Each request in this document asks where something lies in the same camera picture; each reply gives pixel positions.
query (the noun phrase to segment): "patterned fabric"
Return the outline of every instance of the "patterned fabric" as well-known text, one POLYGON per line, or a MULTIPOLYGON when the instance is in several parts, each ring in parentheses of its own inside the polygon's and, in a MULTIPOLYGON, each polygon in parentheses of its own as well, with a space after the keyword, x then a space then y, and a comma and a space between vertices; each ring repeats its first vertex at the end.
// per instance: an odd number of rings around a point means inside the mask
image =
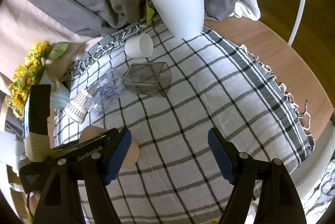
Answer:
MULTIPOLYGON (((140 157, 107 186, 121 221, 205 223, 220 218, 232 191, 208 147, 211 127, 256 159, 281 158, 289 172, 313 148, 273 75, 243 49, 206 27, 201 35, 185 41, 174 38, 160 19, 152 24, 136 33, 148 33, 153 39, 154 51, 146 60, 165 61, 171 69, 167 97, 125 91, 107 113, 88 114, 82 125, 60 111, 56 144, 77 139, 88 125, 128 127, 138 141, 140 157)), ((118 36, 107 36, 95 49, 109 47, 118 36)), ((84 63, 88 69, 75 69, 75 79, 69 75, 70 98, 111 66, 124 74, 130 64, 143 62, 126 57, 122 45, 114 44, 104 54, 91 59, 91 66, 83 61, 75 64, 84 63)), ((87 222, 93 223, 83 182, 80 193, 87 222)))

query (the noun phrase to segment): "white pole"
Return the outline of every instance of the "white pole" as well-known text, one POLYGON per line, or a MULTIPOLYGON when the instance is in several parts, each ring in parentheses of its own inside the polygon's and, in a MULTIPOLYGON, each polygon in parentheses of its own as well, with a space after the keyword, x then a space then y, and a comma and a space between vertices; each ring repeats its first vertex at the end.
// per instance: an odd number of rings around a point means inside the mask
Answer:
POLYGON ((300 21, 301 21, 301 17, 303 16, 303 12, 304 12, 304 7, 305 7, 305 1, 306 0, 300 0, 300 4, 299 4, 299 9, 298 9, 298 13, 296 15, 296 19, 295 19, 295 23, 289 38, 289 46, 292 45, 293 40, 295 38, 296 32, 298 31, 299 25, 300 25, 300 21))

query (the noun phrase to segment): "white cup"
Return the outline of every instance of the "white cup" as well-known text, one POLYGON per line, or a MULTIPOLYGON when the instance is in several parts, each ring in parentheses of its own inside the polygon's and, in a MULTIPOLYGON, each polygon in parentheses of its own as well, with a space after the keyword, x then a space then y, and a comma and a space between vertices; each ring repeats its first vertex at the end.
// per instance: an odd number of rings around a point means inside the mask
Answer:
POLYGON ((130 38, 125 43, 125 52, 131 58, 144 58, 151 56, 153 43, 151 37, 144 33, 130 38))

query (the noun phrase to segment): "transparent gray cup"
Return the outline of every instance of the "transparent gray cup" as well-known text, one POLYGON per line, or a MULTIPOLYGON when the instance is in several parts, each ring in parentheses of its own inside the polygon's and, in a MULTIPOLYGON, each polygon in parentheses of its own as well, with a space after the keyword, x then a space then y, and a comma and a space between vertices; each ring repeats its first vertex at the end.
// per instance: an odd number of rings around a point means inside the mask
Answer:
POLYGON ((124 77, 124 87, 134 94, 165 97, 171 71, 166 62, 132 64, 124 77))

